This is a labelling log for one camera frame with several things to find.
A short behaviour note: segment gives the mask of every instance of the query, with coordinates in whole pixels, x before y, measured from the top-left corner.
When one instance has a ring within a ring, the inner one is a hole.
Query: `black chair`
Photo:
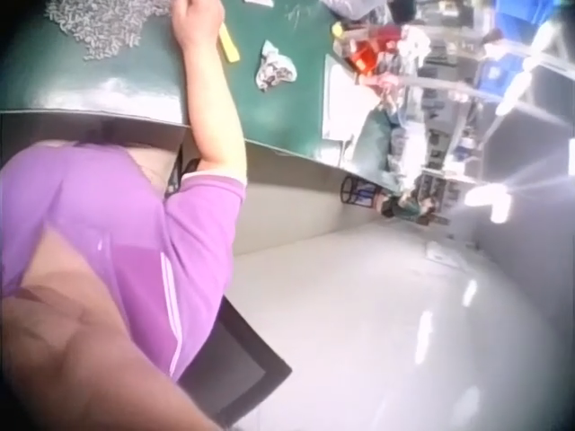
[[[216,325],[180,386],[228,428],[268,398],[291,371],[224,298]]]

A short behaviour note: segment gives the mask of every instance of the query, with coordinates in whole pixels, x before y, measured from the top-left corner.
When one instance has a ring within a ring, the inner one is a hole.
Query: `bright light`
[[[529,88],[532,80],[533,75],[530,72],[519,72],[517,75],[515,75],[511,81],[511,84],[509,84],[509,87],[505,91],[503,98],[510,101],[517,101],[517,99],[523,95],[527,88]]]
[[[447,92],[447,97],[449,97],[449,99],[452,101],[458,101],[462,103],[465,103],[470,99],[469,94],[465,94],[464,92],[458,92],[456,90],[449,90]]]
[[[428,354],[429,337],[433,332],[433,324],[431,322],[432,313],[425,311],[420,317],[420,326],[417,331],[417,346],[415,347],[415,364],[421,365],[425,361],[425,356]]]
[[[477,282],[475,280],[469,280],[469,284],[464,292],[464,298],[462,300],[463,307],[469,307],[471,305],[471,301],[475,297],[477,293]]]
[[[509,114],[513,108],[515,108],[515,102],[503,100],[499,105],[497,105],[495,115],[498,117],[504,117]]]
[[[487,34],[495,26],[495,11],[491,8],[481,10],[482,15],[482,34]]]
[[[486,207],[494,204],[501,195],[507,194],[503,184],[486,184],[475,187],[465,194],[464,203],[468,207]]]
[[[485,49],[485,56],[495,61],[501,60],[507,54],[507,49],[499,43],[486,43],[483,49]]]
[[[465,175],[465,162],[458,162],[452,154],[446,157],[443,166],[443,172],[447,175]]]
[[[575,176],[575,137],[569,140],[569,175]]]
[[[491,207],[491,222],[495,224],[507,222],[510,209],[511,195],[509,193],[503,193],[497,196]]]
[[[523,95],[523,93],[529,88],[531,85],[531,81],[533,80],[533,75],[529,71],[519,72],[513,80],[509,87],[505,91],[503,95],[503,101],[497,106],[495,110],[495,115],[498,117],[503,117],[509,114],[513,108],[515,108],[515,104],[518,102],[519,98]]]
[[[542,52],[549,48],[549,45],[555,38],[557,26],[550,21],[544,22],[537,30],[533,42],[531,42],[531,49],[534,52]]]
[[[539,59],[537,57],[527,57],[523,60],[523,70],[525,72],[533,72],[539,66]]]

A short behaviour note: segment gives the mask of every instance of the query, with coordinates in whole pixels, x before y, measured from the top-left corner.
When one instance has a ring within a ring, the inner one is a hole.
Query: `yellow strip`
[[[222,44],[222,49],[224,50],[228,63],[240,61],[240,52],[237,50],[225,23],[219,28],[219,41]]]

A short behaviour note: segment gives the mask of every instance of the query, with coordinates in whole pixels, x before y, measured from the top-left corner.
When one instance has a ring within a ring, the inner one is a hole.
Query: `pile of screws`
[[[87,49],[85,60],[115,57],[139,44],[147,19],[170,13],[172,0],[48,0],[46,16]]]

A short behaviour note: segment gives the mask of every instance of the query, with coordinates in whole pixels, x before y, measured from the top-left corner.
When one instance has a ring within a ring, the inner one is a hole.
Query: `hand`
[[[172,26],[185,53],[195,48],[214,48],[224,22],[220,0],[173,0]]]
[[[376,195],[376,198],[374,199],[374,205],[373,208],[375,209],[375,211],[377,211],[378,213],[381,213],[382,207],[384,206],[384,203],[387,202],[389,200],[389,196],[387,196],[386,194],[379,192]]]

